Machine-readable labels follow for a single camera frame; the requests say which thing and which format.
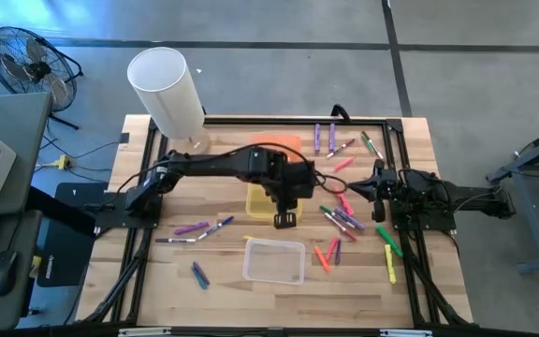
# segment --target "wooden tabletop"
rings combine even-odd
[[[123,132],[129,142],[120,145],[110,180],[115,191],[130,175],[138,172],[149,125],[149,115],[128,115]],[[411,167],[438,172],[425,118],[403,118],[404,135]],[[359,141],[366,131],[384,154],[381,131],[371,126],[338,126],[336,144],[355,138],[356,142],[341,154],[326,159],[328,127],[322,126],[322,151],[313,154],[311,125],[209,125],[209,154],[219,154],[251,142],[255,135],[298,135],[302,153],[315,161],[316,167],[330,173],[346,157],[355,161],[336,173],[347,182],[371,175],[375,155]],[[397,142],[393,139],[397,167],[401,167]],[[315,188],[312,199],[302,200],[303,213],[296,228],[276,230],[266,220],[254,219],[245,211],[247,184],[234,178],[185,177],[176,188],[164,195],[159,228],[153,238],[174,237],[176,227],[202,220],[213,224],[234,215],[229,225],[203,241],[191,244],[152,242],[144,279],[138,324],[141,326],[225,326],[225,327],[303,327],[303,328],[387,328],[412,327],[402,261],[394,256],[397,283],[388,282],[384,242],[371,220],[372,205],[356,193],[345,195],[355,210],[355,217],[368,228],[358,232],[358,242],[342,237],[342,263],[324,271],[314,253],[319,246],[327,251],[336,228],[318,210],[319,205],[333,208],[337,199]],[[398,242],[389,218],[384,226]],[[185,234],[194,238],[199,232]],[[430,268],[435,284],[459,312],[471,321],[471,311],[454,244],[439,232],[426,232]],[[302,242],[306,249],[305,281],[300,286],[247,281],[242,277],[246,241],[243,235],[262,239]],[[103,300],[118,277],[125,229],[113,229],[97,240],[80,297],[77,319],[90,314]],[[211,280],[203,290],[190,271],[196,261]],[[132,298],[133,281],[124,298],[123,314]],[[427,316],[425,292],[417,281],[422,312]]]

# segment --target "gray desk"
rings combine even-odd
[[[40,227],[42,213],[39,211],[25,212],[16,232],[16,238],[11,249],[19,253],[16,268],[16,285],[5,296],[0,297],[0,330],[13,329],[20,320],[22,305],[26,296],[26,286],[29,282],[28,272],[35,254],[35,242]],[[18,224],[18,215],[7,215],[0,219],[0,252],[7,249],[14,227]]]
[[[16,153],[0,193],[0,214],[24,208],[50,109],[49,94],[0,96],[0,140]]]

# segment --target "white paper tube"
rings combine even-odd
[[[201,102],[179,51],[159,47],[141,52],[128,65],[128,80],[166,137],[186,139],[203,132]]]

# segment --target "computer mouse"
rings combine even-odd
[[[6,250],[0,253],[0,296],[6,295],[16,283],[18,253]]]

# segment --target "gray floor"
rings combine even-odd
[[[391,6],[400,43],[539,45],[539,1],[391,0]],[[1,25],[46,37],[387,42],[375,0],[0,0]],[[61,113],[82,130],[51,128],[61,147],[80,154],[116,140],[127,113],[144,112],[125,79],[140,50],[62,50],[86,74],[76,101]],[[181,51],[209,113],[327,114],[341,103],[357,116],[401,116],[389,51]],[[429,120],[444,178],[486,186],[487,173],[539,136],[539,53],[404,52],[401,60],[413,115]],[[114,153],[109,148],[80,163],[109,168]],[[41,157],[46,162],[58,155],[48,148]],[[53,193],[57,183],[69,181],[80,178],[43,170],[34,185]],[[539,180],[530,185],[538,189]],[[475,322],[539,332],[539,273],[519,275],[515,268],[535,257],[522,205],[516,206],[519,215],[509,221],[458,215],[461,264]],[[22,326],[61,323],[75,291],[38,289],[33,304],[46,313]]]

